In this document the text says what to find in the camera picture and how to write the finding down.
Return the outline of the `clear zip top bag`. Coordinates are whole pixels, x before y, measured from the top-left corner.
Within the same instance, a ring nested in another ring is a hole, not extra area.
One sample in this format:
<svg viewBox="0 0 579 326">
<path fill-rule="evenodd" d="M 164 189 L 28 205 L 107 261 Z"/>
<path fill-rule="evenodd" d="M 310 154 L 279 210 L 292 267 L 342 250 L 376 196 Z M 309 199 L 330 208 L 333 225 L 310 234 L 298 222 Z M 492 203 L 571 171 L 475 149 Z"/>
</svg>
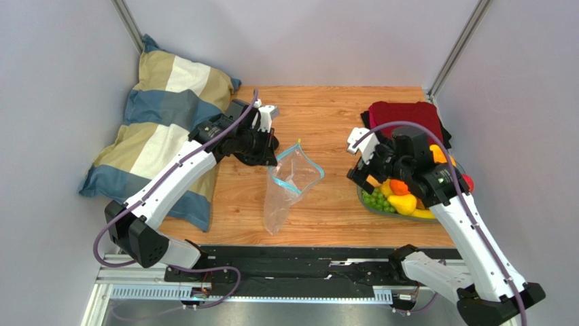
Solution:
<svg viewBox="0 0 579 326">
<path fill-rule="evenodd" d="M 301 140 L 277 156 L 277 165 L 268 168 L 263 222 L 265 230 L 275 235 L 283 227 L 293 205 L 325 177 L 320 165 L 308 157 Z"/>
</svg>

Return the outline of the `pink peach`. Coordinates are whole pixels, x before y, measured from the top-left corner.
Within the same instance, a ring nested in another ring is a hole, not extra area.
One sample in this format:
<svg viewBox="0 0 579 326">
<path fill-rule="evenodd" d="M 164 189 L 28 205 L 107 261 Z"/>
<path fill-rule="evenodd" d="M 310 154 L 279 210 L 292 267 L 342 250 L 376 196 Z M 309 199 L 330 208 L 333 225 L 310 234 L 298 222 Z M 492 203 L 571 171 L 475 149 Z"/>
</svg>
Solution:
<svg viewBox="0 0 579 326">
<path fill-rule="evenodd" d="M 373 186 L 373 188 L 380 187 L 382 185 L 381 182 L 377 181 L 372 175 L 368 175 L 366 181 Z"/>
</svg>

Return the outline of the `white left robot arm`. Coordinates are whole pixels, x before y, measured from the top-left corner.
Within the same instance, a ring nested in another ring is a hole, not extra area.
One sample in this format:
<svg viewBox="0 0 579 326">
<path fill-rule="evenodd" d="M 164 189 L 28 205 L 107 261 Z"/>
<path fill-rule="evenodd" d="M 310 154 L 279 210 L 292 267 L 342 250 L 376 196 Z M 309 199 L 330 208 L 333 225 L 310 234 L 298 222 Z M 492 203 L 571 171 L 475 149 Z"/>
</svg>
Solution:
<svg viewBox="0 0 579 326">
<path fill-rule="evenodd" d="M 273 120 L 278 107 L 233 100 L 225 113 L 197 124 L 173 159 L 141 190 L 125 202 L 105 208 L 107 234 L 134 264 L 149 268 L 165 264 L 192 269 L 204 253 L 189 240 L 165 235 L 159 227 L 170 209 L 191 185 L 223 158 L 235 156 L 249 166 L 275 166 Z"/>
</svg>

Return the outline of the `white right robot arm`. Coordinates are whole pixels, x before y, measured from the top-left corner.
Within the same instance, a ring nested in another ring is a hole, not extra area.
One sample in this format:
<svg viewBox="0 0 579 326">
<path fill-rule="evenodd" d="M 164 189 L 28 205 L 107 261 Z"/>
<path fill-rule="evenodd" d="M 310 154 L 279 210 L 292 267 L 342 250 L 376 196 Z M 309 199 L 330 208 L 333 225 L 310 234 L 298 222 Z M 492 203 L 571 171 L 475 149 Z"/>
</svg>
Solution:
<svg viewBox="0 0 579 326">
<path fill-rule="evenodd" d="M 450 160 L 437 163 L 429 146 L 438 137 L 426 127 L 407 121 L 389 124 L 391 141 L 381 142 L 373 129 L 354 128 L 347 139 L 349 153 L 358 155 L 347 176 L 372 191 L 368 177 L 404 182 L 451 237 L 466 265 L 460 273 L 408 244 L 395 250 L 389 262 L 404 280 L 421 283 L 454 303 L 468 325 L 502 325 L 520 318 L 546 294 L 509 262 L 482 220 L 468 184 Z"/>
</svg>

